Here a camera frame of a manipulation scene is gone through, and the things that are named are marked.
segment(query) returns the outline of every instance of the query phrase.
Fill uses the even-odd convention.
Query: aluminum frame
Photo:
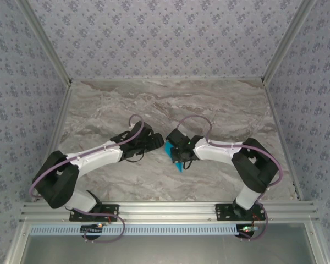
[[[279,68],[283,58],[288,52],[288,49],[295,40],[299,30],[302,28],[304,21],[307,19],[311,9],[313,8],[316,0],[302,0],[295,15],[292,18],[289,26],[287,27],[284,36],[282,37],[279,46],[274,52],[272,59],[269,62],[263,74],[263,83],[268,85],[274,76],[274,73]]]
[[[119,215],[132,224],[238,224],[242,221],[218,222],[215,204],[229,202],[109,202],[119,204]],[[303,223],[317,264],[330,264],[330,253],[321,231],[316,206],[312,201],[262,201],[269,224]],[[56,224],[80,226],[87,222],[70,222],[69,211],[51,209],[48,203],[25,203],[6,264],[20,263],[32,225]]]
[[[280,124],[280,121],[278,118],[278,114],[277,114],[275,106],[274,106],[273,98],[271,96],[269,87],[265,84],[264,84],[264,89],[265,89],[265,94],[267,96],[268,103],[269,103],[269,106],[270,106],[270,109],[271,109],[271,112],[273,115],[273,119],[275,121],[275,125],[277,127],[277,134],[279,136],[279,139],[280,139],[280,142],[282,145],[282,150],[283,150],[285,158],[286,158],[287,166],[290,171],[290,175],[292,177],[292,181],[293,181],[296,193],[297,193],[298,200],[304,200],[302,188],[301,188],[301,185],[299,184],[295,167],[293,166],[292,158],[291,158],[290,152],[288,150],[286,139],[284,137],[282,127],[281,127],[281,124]]]
[[[62,64],[59,55],[57,54],[43,27],[41,26],[39,18],[33,11],[29,1],[16,0],[16,2],[21,9],[23,15],[26,17],[28,24],[30,25],[40,44],[42,45],[42,48],[46,52],[49,60],[53,64],[57,74],[60,76],[61,81],[64,82],[65,85],[69,85],[70,77],[68,76],[68,73],[66,72],[65,67]]]
[[[62,136],[62,131],[63,131],[64,125],[65,125],[66,117],[67,117],[67,110],[69,108],[71,95],[72,95],[71,84],[68,84],[66,87],[66,90],[65,90],[62,104],[60,106],[58,117],[56,119],[56,124],[55,124],[54,130],[53,130],[53,133],[52,133],[49,147],[45,154],[45,159],[48,158],[50,153],[57,150],[57,148],[59,146],[59,142],[60,142],[60,139]]]

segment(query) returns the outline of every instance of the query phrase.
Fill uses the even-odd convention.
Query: glass panel
[[[315,260],[303,224],[271,224],[262,239],[251,242],[228,235],[125,236],[111,244],[85,243],[79,236],[31,236],[21,263],[313,264]]]

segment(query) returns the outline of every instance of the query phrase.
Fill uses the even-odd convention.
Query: black joint cover
[[[110,140],[120,143],[134,136],[141,128],[142,122],[138,121],[131,131],[125,131]],[[121,161],[134,155],[142,155],[146,152],[158,149],[164,145],[163,137],[160,133],[155,133],[150,125],[144,123],[143,129],[140,134],[126,144],[120,145],[123,151]]]
[[[189,137],[183,135],[177,129],[174,129],[166,137],[166,139],[174,146],[171,148],[172,162],[175,163],[199,160],[193,149],[197,142],[202,138],[202,136],[194,136],[192,139],[189,139]]]
[[[61,151],[52,152],[40,168],[32,183],[45,171],[66,160]],[[59,208],[72,197],[79,174],[78,166],[67,163],[45,176],[35,187],[51,208]]]
[[[248,138],[243,145],[257,147],[268,152],[256,139]],[[250,158],[256,158],[256,161],[252,163]],[[278,172],[278,167],[270,158],[255,150],[248,151],[246,148],[242,148],[234,154],[232,162],[245,185],[261,194],[265,192]]]
[[[172,130],[165,139],[176,149],[186,146],[191,141],[189,137],[182,134],[177,128]]]

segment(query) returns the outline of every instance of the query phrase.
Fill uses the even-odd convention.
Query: floral wallpaper
[[[29,0],[76,78],[262,76],[300,0]]]
[[[330,0],[318,0],[270,85],[305,199],[330,245]]]
[[[0,0],[0,263],[44,159],[65,87],[14,0]]]

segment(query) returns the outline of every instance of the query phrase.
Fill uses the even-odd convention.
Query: white cable tray
[[[77,224],[34,224],[30,235],[83,235]],[[118,235],[122,225],[110,224],[102,233],[87,235]],[[124,235],[237,235],[235,224],[128,224]]]

